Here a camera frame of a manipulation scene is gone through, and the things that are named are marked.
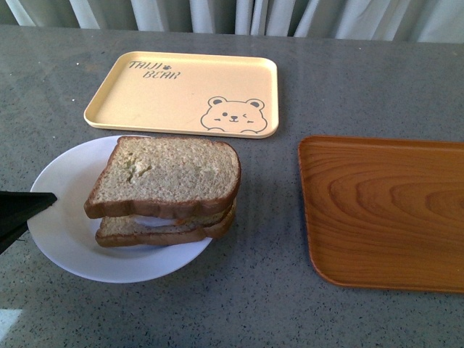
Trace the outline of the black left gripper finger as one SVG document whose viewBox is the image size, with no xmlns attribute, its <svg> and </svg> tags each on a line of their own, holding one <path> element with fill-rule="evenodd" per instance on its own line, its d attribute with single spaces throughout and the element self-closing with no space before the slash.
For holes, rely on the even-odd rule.
<svg viewBox="0 0 464 348">
<path fill-rule="evenodd" d="M 27 221 L 52 206 L 53 193 L 1 191 L 1 253 L 28 229 Z"/>
</svg>

